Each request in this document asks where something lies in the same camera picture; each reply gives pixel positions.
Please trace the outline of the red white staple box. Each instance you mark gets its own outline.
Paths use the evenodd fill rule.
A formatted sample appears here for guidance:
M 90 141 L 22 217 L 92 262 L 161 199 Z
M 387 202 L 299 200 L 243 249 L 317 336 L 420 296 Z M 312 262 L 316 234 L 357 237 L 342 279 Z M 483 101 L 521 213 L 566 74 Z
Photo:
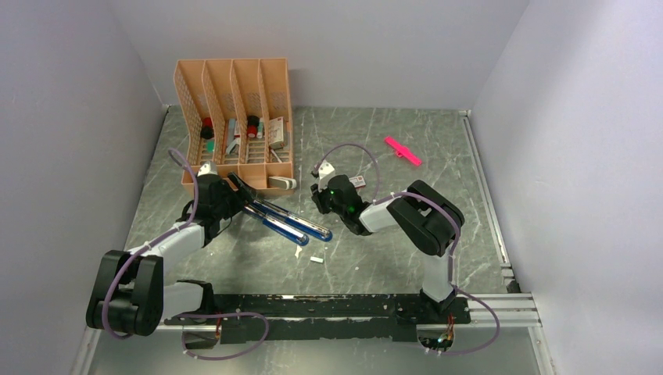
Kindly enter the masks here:
M 349 182 L 355 187 L 355 188 L 364 188 L 367 186 L 366 180 L 364 179 L 363 176 L 355 176 L 351 177 L 349 179 Z

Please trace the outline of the blue stapler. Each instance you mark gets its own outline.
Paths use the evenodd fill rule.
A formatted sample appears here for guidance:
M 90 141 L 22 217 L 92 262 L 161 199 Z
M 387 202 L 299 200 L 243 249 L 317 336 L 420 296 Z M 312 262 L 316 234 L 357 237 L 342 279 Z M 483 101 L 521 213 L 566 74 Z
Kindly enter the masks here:
M 333 237 L 333 233 L 326 227 L 323 227 L 319 224 L 313 223 L 312 221 L 305 219 L 298 214 L 288 211 L 278 205 L 264 201 L 262 199 L 257 199 L 252 203 L 252 206 L 255 209 L 262 211 L 268 215 L 278 217 L 281 222 L 285 225 L 292 227 L 293 229 L 303 232 L 307 235 L 319 239 L 321 241 L 330 241 Z
M 251 206 L 245 206 L 243 211 L 253 218 L 259 220 L 265 227 L 268 227 L 272 231 L 280 234 L 282 237 L 287 238 L 289 241 L 299 246 L 307 245 L 309 242 L 309 238 L 306 234 L 293 227 L 290 227 L 288 224 L 284 223 L 275 216 L 261 212 L 260 210 L 254 209 Z

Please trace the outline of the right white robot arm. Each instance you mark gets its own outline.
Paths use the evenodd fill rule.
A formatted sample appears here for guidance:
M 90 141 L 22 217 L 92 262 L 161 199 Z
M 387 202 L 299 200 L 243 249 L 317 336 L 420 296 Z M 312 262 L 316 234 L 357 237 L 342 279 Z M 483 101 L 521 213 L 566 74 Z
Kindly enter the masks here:
M 318 211 L 338 215 L 355 235 L 400 228 L 424 257 L 424 318 L 430 323 L 441 323 L 451 314 L 451 302 L 457 295 L 452 285 L 451 255 L 465 223 L 459 208 L 422 180 L 372 203 L 359 196 L 346 175 L 332 177 L 325 187 L 313 184 L 310 190 Z

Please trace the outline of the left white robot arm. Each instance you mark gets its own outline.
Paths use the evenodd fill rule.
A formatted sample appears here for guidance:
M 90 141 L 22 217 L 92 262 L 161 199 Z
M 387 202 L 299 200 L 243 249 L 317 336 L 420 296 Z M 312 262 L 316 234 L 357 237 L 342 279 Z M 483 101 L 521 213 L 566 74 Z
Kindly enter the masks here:
M 199 280 L 166 286 L 167 271 L 205 248 L 257 193 L 237 174 L 227 179 L 209 173 L 195 179 L 195 197 L 174 225 L 159 237 L 129 251 L 110 250 L 101 259 L 85 321 L 117 338 L 149 336 L 164 320 L 186 315 L 204 325 L 217 312 L 213 287 Z

